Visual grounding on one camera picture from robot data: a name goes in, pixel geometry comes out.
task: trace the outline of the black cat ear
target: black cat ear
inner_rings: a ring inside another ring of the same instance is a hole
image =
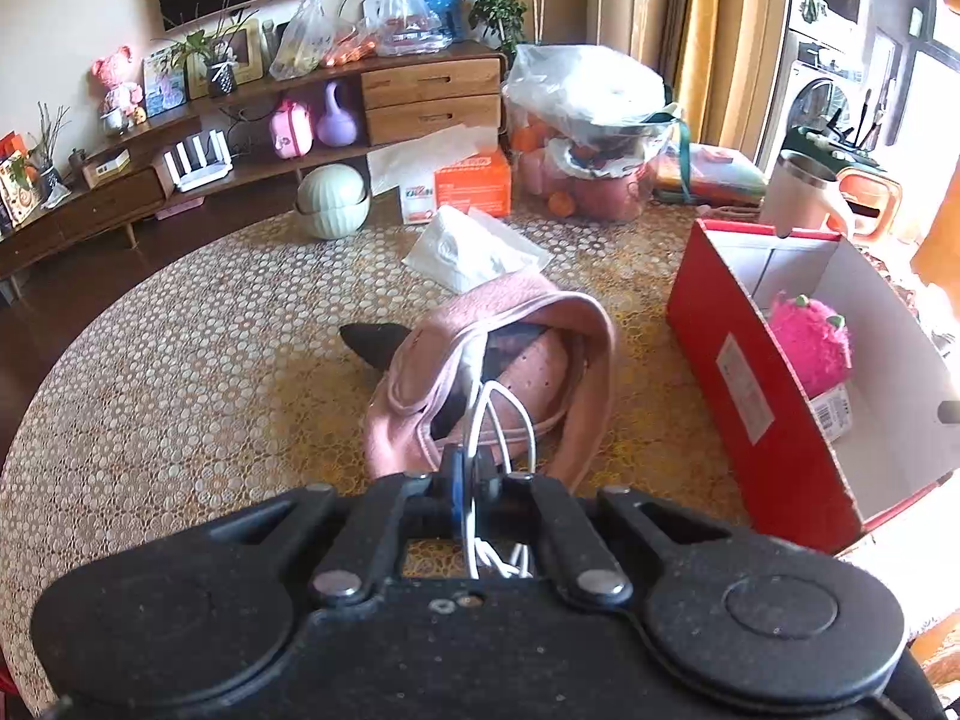
[[[357,357],[383,373],[390,367],[403,340],[410,335],[410,328],[393,322],[370,324],[357,322],[344,324],[340,328],[340,337]]]

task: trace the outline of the pink bear figurine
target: pink bear figurine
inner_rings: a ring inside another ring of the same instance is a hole
[[[767,322],[808,398],[850,378],[850,333],[844,318],[819,300],[778,296]]]
[[[100,105],[101,114],[119,108],[133,122],[142,122],[147,118],[140,107],[143,89],[128,80],[135,69],[129,46],[121,46],[113,55],[104,56],[93,63],[90,71],[107,87],[107,96]]]

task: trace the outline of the washing machine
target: washing machine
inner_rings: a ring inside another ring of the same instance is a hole
[[[862,69],[839,52],[787,30],[757,167],[769,177],[788,129],[825,129],[837,110],[835,128],[844,132],[853,127],[856,133],[866,94],[862,82]]]

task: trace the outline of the orange and white box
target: orange and white box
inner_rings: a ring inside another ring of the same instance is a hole
[[[476,208],[492,217],[510,213],[510,163],[496,148],[434,172],[430,179],[400,187],[405,224],[431,220],[442,205],[467,213]]]

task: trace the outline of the barcode label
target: barcode label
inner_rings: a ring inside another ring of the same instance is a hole
[[[727,383],[747,437],[755,445],[774,423],[774,413],[733,333],[727,335],[720,347],[717,367]]]
[[[834,442],[853,427],[850,395],[846,386],[838,384],[810,401],[820,429],[829,442]]]

